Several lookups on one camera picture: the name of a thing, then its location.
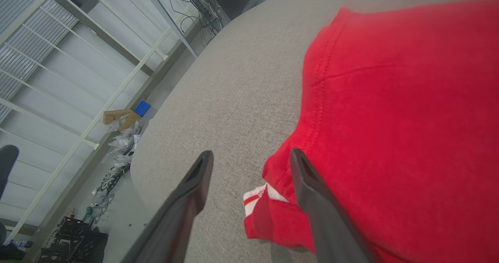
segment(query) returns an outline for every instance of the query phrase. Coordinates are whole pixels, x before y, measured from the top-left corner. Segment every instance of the open cardboard box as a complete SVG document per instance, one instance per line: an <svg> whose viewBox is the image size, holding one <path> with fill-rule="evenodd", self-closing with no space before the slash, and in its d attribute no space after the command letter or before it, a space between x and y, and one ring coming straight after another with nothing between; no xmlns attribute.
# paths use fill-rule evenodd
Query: open cardboard box
<svg viewBox="0 0 499 263"><path fill-rule="evenodd" d="M120 110L111 110L104 111L104 115L102 116L102 120L105 125L111 124L113 121L118 120L119 118L127 116L126 120L123 122L123 125L119 128L119 131L122 132L133 125L137 120L140 120L139 114L130 109L120 109Z"/></svg>

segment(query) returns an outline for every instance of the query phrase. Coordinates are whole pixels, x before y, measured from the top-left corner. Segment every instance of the white wall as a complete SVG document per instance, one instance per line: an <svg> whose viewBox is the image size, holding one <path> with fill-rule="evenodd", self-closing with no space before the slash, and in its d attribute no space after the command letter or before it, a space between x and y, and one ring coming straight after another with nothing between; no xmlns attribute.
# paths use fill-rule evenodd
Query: white wall
<svg viewBox="0 0 499 263"><path fill-rule="evenodd" d="M151 44L154 44L162 33L169 28L166 20L164 20L149 0L135 1L144 7L150 16L153 16L157 20L157 23L161 27L159 29L129 0L107 1L131 22L134 30ZM169 10L173 19L177 19L177 22L180 23L182 19L180 14L171 11L168 0L162 0L162 2ZM173 7L180 12L184 11L189 5L186 2L177 0L172 1L172 3ZM194 7L190 9L188 14L198 16L197 10ZM132 30L128 29L104 5L96 5L89 12L89 16L101 24L132 53L137 55L137 57L144 57L150 50L150 46L142 41ZM192 21L187 19L182 24L182 27L188 28L190 24L192 24ZM39 68L29 78L28 83L68 103L85 115L28 88L22 88L12 102L80 135L92 121L93 117L100 115L102 106L105 105L107 100L133 70L134 65L104 43L84 25L78 24L73 30L117 65L112 64L112 62L98 54L79 38L69 33L59 44L59 48L74 59L77 59L83 66L77 64L61 52L54 50L43 64L55 73L63 75L69 81L61 80L52 73ZM168 35L160 47L162 52L167 54L177 40L178 37L173 32ZM162 58L155 53L146 64L154 70L161 61ZM147 75L140 71L109 109L124 108L146 79ZM42 145L39 146L11 134L0 132L0 146L7 144L18 146L20 150L19 160L36 166L33 167L17 162L9 177L9 181L12 183L7 185L4 195L0 199L0 217L18 221L25 213L26 208L30 206L39 190L50 178L51 173L63 160L64 155L76 142L76 137L52 125L40 123L35 119L14 111L11 111L9 117L2 123L1 127L11 133ZM90 133L89 140L98 142L107 130L108 126L105 126L100 121ZM41 199L41 202L35 208L32 215L28 218L27 224L39 225L41 223L92 151L93 149L86 144L82 144L78 148L48 192Z"/></svg>

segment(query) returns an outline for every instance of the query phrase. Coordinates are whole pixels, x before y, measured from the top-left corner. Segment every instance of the beige textured fabric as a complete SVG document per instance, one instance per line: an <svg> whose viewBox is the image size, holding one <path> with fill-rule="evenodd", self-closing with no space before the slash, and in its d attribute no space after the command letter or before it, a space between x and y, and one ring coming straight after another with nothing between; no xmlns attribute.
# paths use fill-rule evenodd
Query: beige textured fabric
<svg viewBox="0 0 499 263"><path fill-rule="evenodd" d="M157 210L198 154L213 151L210 192L186 262L315 261L309 252L246 239L242 202L263 184L265 160L296 127L308 46L343 5L385 11L448 1L269 0L231 22L164 102L132 161L142 200Z"/></svg>

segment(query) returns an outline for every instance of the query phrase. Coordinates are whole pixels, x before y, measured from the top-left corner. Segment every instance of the white metal frame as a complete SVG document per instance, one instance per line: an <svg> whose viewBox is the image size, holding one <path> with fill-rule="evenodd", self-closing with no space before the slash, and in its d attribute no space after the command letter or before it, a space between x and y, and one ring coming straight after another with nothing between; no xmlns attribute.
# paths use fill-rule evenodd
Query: white metal frame
<svg viewBox="0 0 499 263"><path fill-rule="evenodd" d="M89 146L92 146L94 149L97 149L99 144L98 143L95 143L95 142L92 142L90 140L87 139L87 136L89 135L89 133L92 131L92 129L95 127L95 125L98 123L98 121L100 121L101 119L101 116L102 116L102 113L104 111L106 111L112 104L113 102L116 100L116 98L120 95L120 93L125 89L125 87L128 85L128 83L130 83L130 81L134 78L134 76L139 72L139 70L142 68L142 66L146 63L146 61L151 57L151 55L153 55L153 53L157 52L161 57L163 57L163 59L167 59L167 55L164 55L164 53L161 52L161 50L159 50L159 46L163 43L164 39L166 39L166 37L171 33L171 31L174 31L178 36L179 38L184 42L184 43L187 43L187 41L185 40L184 36L182 35L182 33L180 32L180 30L178 29L177 27L177 22L180 21L181 19L181 16L178 18L178 20L175 22L173 21L173 19L171 19L171 16L166 12L166 9L162 8L162 9L159 9L160 12L165 11L164 13L162 12L162 15L167 19L168 23L170 24L170 28L164 30L160 27L160 25L158 25L158 23L148 14L146 14L146 11L144 11L144 9L142 9L141 7L139 7L138 4L136 4L133 0L130 0L135 6L137 6L137 8L142 12L144 13L144 15L150 19L155 26L157 26L158 29L160 29L162 32L164 32L162 34L162 36L154 43L152 44L151 42L149 41L146 41L138 32L136 32L131 26L130 26L130 22L124 18L123 16L121 16L120 13L118 13L106 0L99 0L103 5L105 5L107 7L107 9L109 9L114 15L116 15L127 27L129 27L137 36L139 36L139 38L141 38L146 44L148 44L151 49L147 52L147 54L143 57L143 58L139 58L137 57L135 54L133 54L128 48L126 48L126 46L123 46L116 38L114 38L111 34L109 34L109 32L107 32L104 28L102 28L100 25L98 25L97 22L95 22L96 25L98 25L98 27L100 29L102 29L104 32L106 32L107 35L109 35L114 41L116 41L118 44L120 44L123 48L125 48L130 54L132 54L132 56L134 56L137 60L139 60L139 64L137 64L135 66L135 68L131 71L131 73L127 73L125 70L123 70L119 65L117 65L116 63L114 63L113 61L111 61L108 57L105 56L104 53L100 52L97 48L95 48L94 46L92 46L90 43L88 43L87 41L85 41L81 36L79 36L78 34L76 34L76 32L74 32L71 28L67 27L66 25L64 25L62 22L60 22L55 16L53 16L52 14L50 14L46 9L43 9L41 6L43 5L43 3L45 2L45 0L35 0L28 8L26 8L23 13L18 16L18 18L13 22L11 23L11 25L9 25L9 27L2 33L0 34L0 44L3 44L7 41L7 39L10 38L10 36L12 36L16 30L18 30L18 28L20 27L25 27L26 29L28 29L30 32L32 32L33 34L36 34L39 38L42 38L44 41L46 41L47 43L49 43L52 47L54 47L56 50L62 52L63 54L65 54L67 57L71 58L73 61L77 62L78 64L82 65L80 62L78 62L76 59L74 59L73 57L69 56L68 54L66 54L65 52L63 52L62 50L60 50L55 44L52 44L50 43L49 41L47 41L45 38L43 38L40 34L36 33L34 30L32 30L31 28L29 28L27 25L25 25L25 21L35 12L37 11L37 9L41 9L41 11L43 11L45 14L47 14L48 16L50 16L51 18L53 18L54 20L58 21L59 24L61 24L63 27L65 27L67 30L69 30L71 33L73 33L74 35L76 35L79 39L81 39L82 41L84 41L87 45L89 45L92 49L94 49L96 52L98 52L99 54L101 54L103 57L105 57L107 60L111 61L112 64L114 64L115 66L117 66L118 68L120 68L124 73L127 73L128 74L128 77L125 79L125 81L119 86L119 88L116 90L116 92L113 94L113 96L111 96L111 98L105 103L105 105L102 107L102 109L100 110L100 112L95 115L94 117L91 117L89 116L88 114L85 114L83 112L81 112L80 110L77 110L75 109L74 107L70 106L69 104L67 103L64 103L63 101L55 98L54 96L51 96L50 94L40 90L40 89L37 89L36 87L33 87L31 86L30 84L27 84L25 81L21 80L21 79L18 79L16 78L14 75L11 75L9 73L7 73L6 71L3 71L0 69L0 72L2 73L5 73L6 75L8 75L9 77L11 78L15 78L16 81L22 83L23 85L29 87L30 89L34 89L35 91L45 95L45 96L49 96L50 98L56 100L57 102L59 103L62 103L64 105L66 105L67 107L75 110L75 112L78 112L79 114L82 114L84 115L85 117L88 117L88 118L93 118L93 120L91 121L91 123L87 126L87 128L85 129L85 131L82 133L82 134L77 134L77 133L74 133L73 131L70 131L62 126L59 126L53 122L50 122L48 121L47 119L44 119L44 118L41 118L35 114L33 114L32 112L28 111L28 110L25 110L17 105L15 105L14 103L11 103L7 100L4 100L4 99L1 99L0 98L0 104L3 104L3 105L6 105L7 107L11 108L11 109L14 109L16 110L17 112L20 112L24 115L27 115L27 116L30 116L31 118L34 118L44 124L48 124L48 125L52 125L54 126L55 128L59 129L59 130L62 130L64 132L67 132L67 133L70 133L71 135L73 135L73 137L76 137L76 142L75 144L71 147L71 149L68 151L68 153L60 153L58 151L55 151L55 150L52 150L46 146L43 146L39 143L36 143L34 141L31 141L29 139L26 139L18 134L15 134L15 133L11 133L3 128L0 128L0 132L4 132L4 133L7 133L9 135L14 135L16 137L19 137L25 141L30 141L31 143L33 144L37 144L39 146L42 146L46 149L49 149L59 155L62 155L64 156L63 160L59 163L59 165L57 166L57 168L55 169L55 171L52 173L52 175L50 176L49 180L45 183L45 185L43 186L43 188L39 191L38 195L36 196L36 198L34 199L34 201L32 202L32 204L30 205L30 207L26 210L26 212L24 213L24 215L22 216L22 218L18 221L17 225L12 228L12 232L11 234L9 235L9 237L6 239L5 242L9 242L12 238L14 238L14 236L16 236L16 234L19 232L20 228L23 226L23 224L26 222L26 220L28 219L28 217L31 215L31 213L33 212L33 210L36 208L37 204L40 202L41 198L44 196L44 194L47 192L47 190L49 189L49 187L52 185L52 183L54 182L54 180L57 178L57 176L59 175L59 173L62 171L62 169L64 168L64 166L67 164L67 162L70 160L70 158L73 156L73 154L76 152L76 150L80 147L80 145L82 143L84 144L87 144ZM192 7L192 5L189 5L185 10L184 10L184 13L187 13L189 11L189 9ZM78 8L78 10L84 14L87 18L89 18L90 20L92 20L84 11L82 11L80 8ZM59 75L58 73L55 73L53 72L52 70L50 70L49 68L43 66L42 64L40 64L39 62L36 62L34 61L33 59L31 59L30 57L28 57L27 55L23 54L21 51L17 50L16 48L14 48L13 46L9 45L9 44L6 44L9 48L13 49L14 51L16 51L17 53L23 55L23 57L26 57L27 59L31 60L32 62L34 62L35 64L37 64L38 66L40 66L41 68L45 69L45 70L48 70L49 72L51 72L52 74L54 74L55 76L58 76L66 81L69 81L67 78L63 77L62 75ZM192 50L192 48L189 46L189 44L187 43L187 48L189 49L189 51L192 52L192 54L197 57L197 55L194 53L194 50ZM87 68L87 70L89 70L91 73L93 74L96 74L94 73L91 69ZM37 168L37 169L40 169L41 171L45 171L45 172L48 172L46 169L41 169L40 167L36 167L32 164L29 164L27 162L24 162L24 161L20 161L18 160L18 162L21 162L21 163L24 163L24 164L27 164L31 167L34 167L34 168Z"/></svg>

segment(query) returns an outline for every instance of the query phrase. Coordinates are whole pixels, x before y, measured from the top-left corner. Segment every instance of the white railing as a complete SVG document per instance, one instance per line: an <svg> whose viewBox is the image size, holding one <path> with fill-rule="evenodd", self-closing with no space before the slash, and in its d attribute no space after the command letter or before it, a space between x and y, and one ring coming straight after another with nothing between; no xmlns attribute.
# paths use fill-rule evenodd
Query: white railing
<svg viewBox="0 0 499 263"><path fill-rule="evenodd" d="M24 142L28 142L30 144L36 145L37 147L42 147L42 148L44 148L44 149L46 149L48 151L51 151L52 153L54 153L56 155L59 155L59 156L63 157L62 161L58 164L57 168L53 172L52 171L48 171L47 169L44 169L43 167L40 167L38 165L35 165L32 162L24 161L21 158L18 159L17 162L19 162L19 163L22 163L22 164L25 164L25 165L29 165L30 167L33 167L35 169L39 169L39 170L47 172L47 173L50 173L51 175L50 175L50 178L45 183L45 185L40 190L38 190L36 188L31 188L31 187L26 186L26 185L22 185L22 184L18 184L18 183L14 183L13 182L14 184L23 186L25 188L36 190L36 191L38 191L38 194L36 195L36 197L34 198L34 200L32 201L32 203L30 204L30 206L25 210L23 216L18 220L18 224L12 229L12 232L9 235L9 238L6 240L6 242L8 242L10 239L12 239L19 232L20 228L28 220L28 218L30 217L30 215L32 214L32 212L35 210L35 208L37 207L37 205L39 204L39 202L41 201L41 199L43 198L43 196L45 195L45 193L48 191L48 189L50 188L50 186L53 184L53 182L59 176L59 174L61 173L61 171L63 171L64 167L66 166L66 164L68 164L68 161L75 154L75 152L80 147L80 145L86 144L88 146L91 146L94 150L96 150L99 147L98 142L93 141L89 137L89 134L92 132L92 130L94 129L94 127L101 121L102 113L104 111L108 110L112 106L112 104L115 102L115 100L120 96L120 94L127 87L127 85L134 79L134 77L137 75L137 73L139 73L139 71L141 70L141 68L145 65L145 63L151 58L151 56L153 54L157 53L157 55L159 55L163 60L167 59L168 56L166 54L164 54L164 52L162 52L162 50L160 49L160 47L161 47L162 43L164 42L164 40L167 38L167 36L169 36L169 34L171 33L171 31L174 31L176 34L178 32L180 32L178 30L178 27L176 27L176 24L178 24L184 18L182 16L179 16L175 21L173 21L173 20L171 20L170 15L167 12L163 13L163 12L161 12L161 9L158 9L160 11L160 14L167 19L168 24L171 25L173 23L175 25L174 27L170 26L170 27L168 27L168 28L165 29L166 26L163 26L160 21L158 21L157 19L155 19L153 17L153 15L151 15L150 9L145 9L144 6L143 6L143 4L141 4L141 3L137 2L137 1L134 1L134 0L130 0L130 2L132 2L132 4L134 6L136 6L137 9L139 9L139 11L142 14L144 14L144 16L146 16L146 18L148 18L148 20L150 20L153 23L153 25L155 25L155 27L157 27L157 29L159 29L162 32L162 34L159 37L159 39L157 39L155 41L151 41L150 39L148 39L148 37L143 36L142 33L140 32L140 30L134 28L135 27L134 24L132 22L130 22L130 18L133 18L133 17L126 17L123 14L119 13L115 9L115 7L113 5L111 5L109 2L107 2L107 0L98 0L110 12L112 12L114 14L114 16L116 16L121 22L123 22L123 24L125 24L145 44L147 44L150 47L149 51L144 55L144 57L138 57L137 53L133 52L134 50L132 50L130 48L127 48L125 45L123 45L118 40L117 37L114 37L112 34L110 34L108 31L106 31L106 29L104 29L101 25L99 25L97 22L95 22L95 20L93 20L89 16L89 14L85 13L80 8L78 8L75 4L73 4L73 2L71 0L66 0L67 3L69 3L72 6L74 6L75 8L77 8L78 11L80 11L80 14L84 15L91 22L94 22L101 30L103 30L103 32L105 32L105 34L107 34L111 39L113 39L114 42L116 42L117 44L119 44L120 46L122 46L123 49L125 49L128 53L130 53L133 57L135 57L139 61L139 63L129 73L120 64L117 64L114 60L112 60L110 57L108 57L105 52L102 52L101 50L99 50L98 48L96 48L95 45L92 45L84 37L82 37L80 34L78 34L77 32L75 32L75 30L73 30L73 28L68 27L63 22L61 22L60 20L58 20L57 17L54 16L54 15L52 15L48 9L44 9L42 7L42 5L44 4L45 1L46 0L35 0L34 2L32 2L31 5L28 6L22 12L22 14L20 14L18 16L18 18L16 18L14 20L14 22L12 22L7 27L7 29L4 30L4 32L2 32L2 34L0 34L0 44L4 44L5 46L9 47L12 51L18 53L23 58L31 61L33 64L36 64L40 69L48 71L48 73L50 73L51 75L53 75L55 77L58 77L58 78L60 78L60 79L62 79L64 81L70 82L76 88L82 89L84 92L89 92L85 88L81 87L81 85L79 83L74 82L73 80L69 79L65 75L62 75L60 72L57 72L54 69L51 69L50 67L47 67L46 65L44 65L44 64L42 64L42 63L40 63L40 62L38 62L38 61L30 58L27 54L25 54L24 52L22 52L18 48L15 48L15 46L12 46L11 44L7 43L7 41L9 40L9 38L14 33L16 33L18 29L25 28L29 32L31 32L31 34L36 35L38 38L40 38L41 40L43 40L44 42L46 42L47 44L49 44L55 51L57 51L58 53L64 55L65 57L69 58L74 64L77 64L78 67L82 67L87 73L92 74L92 75L94 75L94 76L96 76L98 78L101 78L104 82L107 82L108 84L112 85L112 83L110 83L110 81L107 78L102 77L98 73L98 71L95 71L94 67L89 67L89 66L85 65L82 61L78 60L77 58L72 57L70 54L68 54L67 52L65 52L61 48L59 48L57 44L54 44L54 43L50 42L42 34L39 34L38 32L36 32L36 30L34 30L33 28L31 28L29 25L26 24L26 22L30 18L30 16L32 16L32 14L34 14L36 11L40 10L43 13L45 13L47 16L49 16L50 18L52 18L53 20L57 21L57 23L59 23L62 27L64 27L66 30L68 30L72 35L76 36L80 41L82 41L83 43L85 43L86 45L88 45L90 48L92 48L101 57L103 57L106 60L108 60L118 70L120 70L123 73L128 74L128 76L123 80L123 82L119 85L119 87L112 94L112 96L105 102L105 104L102 105L102 107L100 108L99 112L97 114L89 115L85 111L79 110L78 108L74 107L70 103L68 103L68 102L66 102L64 100L61 100L60 98L57 98L56 96L50 94L49 92L46 92L43 89L41 89L39 87L36 87L36 86L28 83L27 81L24 81L24 80L16 77L15 75L12 75L8 71L0 69L0 73L3 73L4 75L7 75L7 77L9 77L9 78L15 80L16 82L22 84L25 88L31 89L31 90L35 91L36 93L39 93L39 94L41 94L41 95L43 95L45 97L48 97L51 100L54 100L55 102L57 102L59 104L62 104L64 106L66 106L67 108L70 108L71 110L73 110L74 112L80 114L84 118L87 118L87 119L91 120L90 123L84 129L84 131L82 133L79 133L79 132L76 132L73 129L68 128L67 126L64 126L64 125L58 124L57 122L52 121L50 118L46 118L45 116L41 116L40 114L36 114L36 113L34 113L34 112L30 111L30 110L27 110L26 108L23 108L20 105L17 105L17 104L15 104L15 103L13 103L13 102L11 102L9 100L0 98L0 104L5 105L6 107L10 108L11 110L14 110L15 112L19 112L20 114L23 114L23 115L25 115L25 116L27 116L27 117L29 117L31 119L34 119L34 120L36 120L37 122L39 122L41 124L48 125L48 126L54 128L57 131L69 134L71 137L73 137L75 139L74 144L68 149L67 153L62 153L62 151L57 151L57 150L52 149L51 147L48 147L48 146L46 146L46 145L44 145L44 144L42 144L40 142L34 141L34 140L30 139L30 138L26 138L22 134L14 133L14 132L11 132L11 131L6 130L4 128L0 128L0 133L4 133L6 135L11 135L11 136L16 137L17 139L20 139L20 140L22 140ZM153 1L153 5L155 5L156 8L157 8L157 4L156 4L157 2L159 2L159 1ZM187 6L183 10L183 12L184 13L188 13L189 10L191 9L191 7L192 7L191 5ZM194 56L196 56L195 53L194 53L194 51L192 51L192 48L190 48L189 45L186 43L185 38L183 36L178 36L178 37L182 41L184 41L184 43L188 46L189 50L194 54ZM15 204L11 204L10 206L12 206L13 208L24 209L22 207L16 206Z"/></svg>

